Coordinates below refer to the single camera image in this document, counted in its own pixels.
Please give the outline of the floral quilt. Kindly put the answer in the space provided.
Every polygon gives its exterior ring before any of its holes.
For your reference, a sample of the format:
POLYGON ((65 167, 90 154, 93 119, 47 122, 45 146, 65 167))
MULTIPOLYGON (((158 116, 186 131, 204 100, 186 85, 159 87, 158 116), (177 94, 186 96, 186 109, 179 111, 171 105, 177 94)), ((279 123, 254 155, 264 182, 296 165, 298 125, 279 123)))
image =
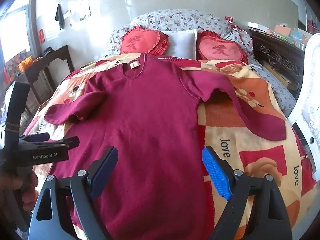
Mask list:
POLYGON ((232 20, 226 20, 213 14, 192 9, 165 9, 147 12, 135 17, 130 24, 112 31, 106 56, 120 54, 122 37, 131 28, 140 25, 145 29, 159 31, 197 30, 198 33, 209 30, 222 39, 236 42, 248 56, 249 65, 257 74, 271 84, 276 101, 286 117, 290 115, 296 99, 289 90, 255 58, 253 39, 247 31, 239 28, 232 20))

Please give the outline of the dark wooden side table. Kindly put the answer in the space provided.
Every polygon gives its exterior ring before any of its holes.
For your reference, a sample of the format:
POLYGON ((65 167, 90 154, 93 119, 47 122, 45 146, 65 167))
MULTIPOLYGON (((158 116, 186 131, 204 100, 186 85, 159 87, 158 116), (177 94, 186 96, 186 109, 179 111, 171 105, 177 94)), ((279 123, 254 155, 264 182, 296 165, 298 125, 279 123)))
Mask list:
POLYGON ((49 64, 57 59, 60 59, 62 61, 66 61, 68 64, 69 72, 72 73, 75 71, 70 52, 69 52, 69 46, 65 45, 57 50, 54 50, 50 53, 48 53, 46 56, 42 57, 39 61, 33 63, 30 67, 28 67, 23 74, 25 75, 26 79, 30 83, 31 90, 33 91, 33 94, 35 95, 35 98, 37 102, 41 105, 43 101, 41 100, 38 92, 36 91, 36 88, 34 86, 34 83, 38 80, 40 76, 40 72, 44 72, 45 77, 49 81, 49 87, 55 91, 56 85, 53 81, 53 77, 49 71, 49 64))

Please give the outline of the red heart pillow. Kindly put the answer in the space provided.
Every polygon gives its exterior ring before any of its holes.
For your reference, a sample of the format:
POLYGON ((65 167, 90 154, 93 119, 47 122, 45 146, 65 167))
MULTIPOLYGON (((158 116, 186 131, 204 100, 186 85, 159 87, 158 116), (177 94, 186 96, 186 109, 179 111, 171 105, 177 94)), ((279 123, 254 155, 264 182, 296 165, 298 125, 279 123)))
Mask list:
POLYGON ((234 41, 223 40, 213 31, 203 31, 197 34, 197 60, 234 60, 248 64, 246 52, 234 41))
POLYGON ((167 34, 138 25, 121 39, 120 54, 147 53, 163 55, 170 44, 167 34))

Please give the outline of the window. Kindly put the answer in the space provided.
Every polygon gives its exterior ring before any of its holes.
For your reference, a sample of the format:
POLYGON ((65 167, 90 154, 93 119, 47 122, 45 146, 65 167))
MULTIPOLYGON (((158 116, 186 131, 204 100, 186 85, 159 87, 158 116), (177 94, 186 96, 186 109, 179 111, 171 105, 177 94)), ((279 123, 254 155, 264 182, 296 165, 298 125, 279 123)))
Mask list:
POLYGON ((4 62, 21 52, 31 53, 29 5, 30 0, 15 0, 1 20, 1 49, 4 62))

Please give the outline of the white pillow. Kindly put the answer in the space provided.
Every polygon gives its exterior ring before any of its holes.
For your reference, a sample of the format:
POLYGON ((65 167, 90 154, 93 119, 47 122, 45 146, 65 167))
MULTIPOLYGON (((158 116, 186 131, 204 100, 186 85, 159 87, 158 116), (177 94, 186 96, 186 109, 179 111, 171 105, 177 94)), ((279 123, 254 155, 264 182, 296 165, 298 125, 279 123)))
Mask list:
POLYGON ((196 30, 162 31, 168 35, 169 46, 164 55, 183 59, 196 59, 196 30))

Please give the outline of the white plastic chair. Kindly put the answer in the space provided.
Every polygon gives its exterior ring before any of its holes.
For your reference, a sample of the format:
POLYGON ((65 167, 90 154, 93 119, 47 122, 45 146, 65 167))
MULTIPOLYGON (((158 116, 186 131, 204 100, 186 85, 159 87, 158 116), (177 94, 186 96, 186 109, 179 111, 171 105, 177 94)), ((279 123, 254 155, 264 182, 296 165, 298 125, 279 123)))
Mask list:
POLYGON ((306 45, 302 87, 289 122, 301 130, 312 155, 313 179, 319 181, 319 34, 306 45))

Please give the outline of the right red heart pillow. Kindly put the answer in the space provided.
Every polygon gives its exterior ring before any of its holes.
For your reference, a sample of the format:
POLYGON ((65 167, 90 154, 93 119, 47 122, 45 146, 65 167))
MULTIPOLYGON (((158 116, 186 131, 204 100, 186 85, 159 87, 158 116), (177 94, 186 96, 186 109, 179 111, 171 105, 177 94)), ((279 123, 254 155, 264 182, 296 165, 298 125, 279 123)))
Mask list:
POLYGON ((248 64, 246 52, 234 41, 223 40, 213 31, 203 31, 197 34, 197 60, 234 60, 248 64))

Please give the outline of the maroon long-sleeve sweater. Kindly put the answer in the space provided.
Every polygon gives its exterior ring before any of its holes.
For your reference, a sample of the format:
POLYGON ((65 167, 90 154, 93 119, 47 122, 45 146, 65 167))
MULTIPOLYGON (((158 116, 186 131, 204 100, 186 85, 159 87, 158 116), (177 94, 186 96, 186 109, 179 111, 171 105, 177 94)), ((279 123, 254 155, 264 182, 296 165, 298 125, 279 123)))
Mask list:
POLYGON ((94 203, 111 236, 207 239, 214 206, 201 157, 199 104, 230 105, 230 112, 217 107, 209 124, 244 127, 249 134, 243 143, 286 139, 285 120, 270 100, 259 99, 235 78, 245 68, 234 60, 214 61, 209 67, 142 54, 94 74, 82 96, 51 106, 44 117, 53 125, 70 123, 66 136, 80 140, 51 173, 71 176, 114 146, 118 162, 94 203))

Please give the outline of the orange basket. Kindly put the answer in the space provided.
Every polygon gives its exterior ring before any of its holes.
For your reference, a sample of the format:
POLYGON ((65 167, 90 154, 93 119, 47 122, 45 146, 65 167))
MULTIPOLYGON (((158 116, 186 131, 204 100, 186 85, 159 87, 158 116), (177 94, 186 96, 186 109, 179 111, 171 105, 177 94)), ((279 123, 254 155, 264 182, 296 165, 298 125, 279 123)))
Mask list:
POLYGON ((20 72, 25 72, 33 64, 33 57, 29 56, 18 64, 20 72))

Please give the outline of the left red heart pillow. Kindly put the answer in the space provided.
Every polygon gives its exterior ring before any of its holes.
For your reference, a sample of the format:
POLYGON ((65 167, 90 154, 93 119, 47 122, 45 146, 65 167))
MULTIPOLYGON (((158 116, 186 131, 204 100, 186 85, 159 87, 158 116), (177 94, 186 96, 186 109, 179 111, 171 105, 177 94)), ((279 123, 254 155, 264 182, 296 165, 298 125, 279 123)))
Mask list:
POLYGON ((120 54, 147 53, 163 55, 170 44, 167 34, 138 25, 121 39, 120 54))

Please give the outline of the wall calendar poster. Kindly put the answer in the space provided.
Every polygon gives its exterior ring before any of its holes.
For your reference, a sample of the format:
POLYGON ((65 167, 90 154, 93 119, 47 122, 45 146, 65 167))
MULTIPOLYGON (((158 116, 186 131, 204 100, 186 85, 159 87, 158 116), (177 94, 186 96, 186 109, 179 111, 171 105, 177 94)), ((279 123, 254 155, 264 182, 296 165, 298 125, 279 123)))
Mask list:
POLYGON ((74 19, 83 21, 91 16, 89 0, 73 0, 71 6, 71 15, 74 19))

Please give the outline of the dark carved wooden headboard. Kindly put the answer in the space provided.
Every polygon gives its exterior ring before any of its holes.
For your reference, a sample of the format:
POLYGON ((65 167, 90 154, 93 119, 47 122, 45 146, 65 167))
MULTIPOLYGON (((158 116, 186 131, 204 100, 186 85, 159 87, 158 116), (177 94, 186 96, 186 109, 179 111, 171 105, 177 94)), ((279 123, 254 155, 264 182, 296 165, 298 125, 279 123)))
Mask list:
POLYGON ((289 90, 297 99, 300 94, 304 73, 304 51, 258 29, 249 28, 253 39, 254 57, 266 62, 289 82, 289 90))

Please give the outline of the red wall decoration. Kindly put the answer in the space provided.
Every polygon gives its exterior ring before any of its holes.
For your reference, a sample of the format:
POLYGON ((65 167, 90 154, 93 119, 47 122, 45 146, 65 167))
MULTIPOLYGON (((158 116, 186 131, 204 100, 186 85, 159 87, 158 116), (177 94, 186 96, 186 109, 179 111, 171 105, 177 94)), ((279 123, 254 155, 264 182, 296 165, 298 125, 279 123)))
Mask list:
POLYGON ((43 29, 40 29, 40 30, 39 30, 39 41, 40 41, 40 44, 44 44, 44 42, 46 41, 46 40, 45 40, 45 37, 44 37, 44 31, 43 31, 43 29))

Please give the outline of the orange patterned love blanket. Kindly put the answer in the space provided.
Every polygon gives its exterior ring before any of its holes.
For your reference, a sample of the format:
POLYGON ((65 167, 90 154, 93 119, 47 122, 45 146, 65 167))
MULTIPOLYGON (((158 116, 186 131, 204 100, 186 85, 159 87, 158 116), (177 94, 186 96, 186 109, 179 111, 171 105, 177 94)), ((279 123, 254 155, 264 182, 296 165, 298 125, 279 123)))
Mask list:
MULTIPOLYGON (((37 134, 47 132, 52 140, 67 137, 66 132, 71 127, 71 124, 53 125, 46 122, 44 117, 48 109, 53 105, 64 103, 67 100, 74 101, 82 96, 86 82, 94 74, 109 70, 119 64, 136 60, 140 55, 142 54, 114 56, 109 59, 93 62, 73 72, 57 87, 53 96, 39 107, 26 133, 37 134)), ((168 56, 156 57, 163 60, 188 60, 168 56)), ((214 61, 220 62, 228 60, 197 62, 205 63, 211 67, 214 61)), ((206 101, 200 103, 197 109, 198 126, 204 129, 204 133, 201 135, 203 148, 206 146, 212 147, 217 155, 221 159, 226 160, 232 168, 240 169, 248 176, 258 178, 262 178, 267 174, 273 176, 284 199, 290 224, 294 226, 310 210, 315 195, 317 194, 316 182, 312 177, 311 162, 296 132, 281 112, 272 93, 271 86, 257 76, 253 69, 247 64, 245 64, 245 66, 246 68, 237 73, 235 78, 246 88, 251 88, 257 92, 259 99, 270 100, 273 108, 278 111, 285 120, 286 139, 277 142, 267 142, 265 139, 257 138, 248 143, 243 143, 243 140, 249 134, 249 131, 244 127, 223 128, 219 125, 209 124, 209 117, 215 112, 217 107, 230 112, 230 105, 225 102, 206 101)), ((53 165, 54 164, 37 166, 35 167, 35 172, 39 178, 42 179, 52 174, 51 169, 53 165)), ((215 226, 225 207, 226 200, 218 195, 208 172, 207 177, 212 184, 215 226)))

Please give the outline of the black hat on table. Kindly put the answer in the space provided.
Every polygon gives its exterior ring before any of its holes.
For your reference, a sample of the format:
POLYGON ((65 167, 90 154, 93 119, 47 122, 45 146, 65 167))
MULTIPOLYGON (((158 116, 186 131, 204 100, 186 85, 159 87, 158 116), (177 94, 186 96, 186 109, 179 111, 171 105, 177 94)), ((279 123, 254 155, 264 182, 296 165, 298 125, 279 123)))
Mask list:
POLYGON ((54 49, 52 47, 47 47, 44 51, 43 51, 43 57, 47 56, 48 54, 54 52, 54 49))

